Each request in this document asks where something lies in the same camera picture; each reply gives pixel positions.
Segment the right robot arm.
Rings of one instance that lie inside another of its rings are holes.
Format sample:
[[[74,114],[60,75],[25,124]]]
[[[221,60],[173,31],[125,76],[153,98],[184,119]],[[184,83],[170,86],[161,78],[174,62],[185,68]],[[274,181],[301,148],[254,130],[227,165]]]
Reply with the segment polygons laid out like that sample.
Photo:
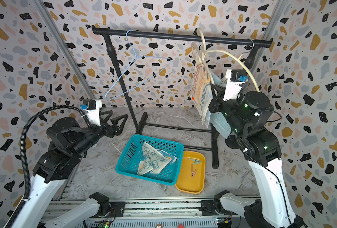
[[[211,90],[209,111],[221,113],[230,125],[232,134],[225,143],[244,154],[260,193],[260,198],[249,200],[223,191],[214,196],[215,211],[239,215],[251,228],[302,227],[304,221],[295,214],[286,192],[278,138],[265,128],[275,113],[270,99],[261,92],[250,91],[241,99],[225,100],[223,86],[212,85]]]

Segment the beige plastic hanger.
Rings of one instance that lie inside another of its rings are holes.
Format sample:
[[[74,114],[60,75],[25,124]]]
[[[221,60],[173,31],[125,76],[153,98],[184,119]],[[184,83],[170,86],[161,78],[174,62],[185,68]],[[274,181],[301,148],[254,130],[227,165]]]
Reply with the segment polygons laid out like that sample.
[[[200,36],[201,42],[202,42],[202,46],[201,49],[199,49],[199,47],[192,42],[191,43],[191,47],[192,47],[192,55],[194,60],[196,61],[196,63],[200,63],[204,66],[205,72],[207,74],[207,77],[210,80],[210,84],[214,85],[214,80],[211,74],[211,71],[209,70],[209,67],[205,61],[205,57],[206,57],[206,41],[205,41],[205,37],[204,34],[202,32],[201,28],[197,28],[197,34]]]

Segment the cream towel blue cartoon print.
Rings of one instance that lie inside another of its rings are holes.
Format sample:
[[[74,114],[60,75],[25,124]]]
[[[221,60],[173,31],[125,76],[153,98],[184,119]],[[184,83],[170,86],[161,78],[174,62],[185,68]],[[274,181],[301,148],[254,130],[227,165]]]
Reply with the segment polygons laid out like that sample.
[[[142,145],[143,160],[139,162],[137,175],[160,174],[165,167],[176,162],[177,157],[164,150],[156,149],[149,143]]]

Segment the cream RABBIT lettered towel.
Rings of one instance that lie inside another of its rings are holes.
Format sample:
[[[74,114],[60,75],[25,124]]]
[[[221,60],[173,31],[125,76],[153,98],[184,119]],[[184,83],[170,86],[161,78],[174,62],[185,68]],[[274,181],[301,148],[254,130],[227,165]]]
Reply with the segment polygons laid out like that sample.
[[[209,104],[213,99],[211,85],[214,83],[211,72],[206,63],[198,57],[196,59],[195,71],[192,81],[192,100],[200,115],[202,124],[208,127],[210,124]]]

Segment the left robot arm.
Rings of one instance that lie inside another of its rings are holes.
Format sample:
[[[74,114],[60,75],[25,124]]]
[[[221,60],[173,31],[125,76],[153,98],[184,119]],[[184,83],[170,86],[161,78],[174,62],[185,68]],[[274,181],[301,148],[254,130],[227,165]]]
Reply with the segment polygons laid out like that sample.
[[[71,109],[80,114],[87,127],[82,128],[73,117],[57,120],[47,130],[51,139],[48,151],[29,170],[27,158],[27,134],[32,124],[48,112],[58,109]],[[24,175],[24,195],[17,208],[6,223],[7,228],[45,228],[40,220],[50,201],[74,168],[86,157],[88,150],[104,136],[113,138],[123,132],[128,115],[112,118],[112,111],[105,111],[104,119],[91,123],[90,114],[99,113],[98,109],[83,110],[70,105],[57,105],[45,108],[34,114],[24,125],[20,136],[20,159]]]

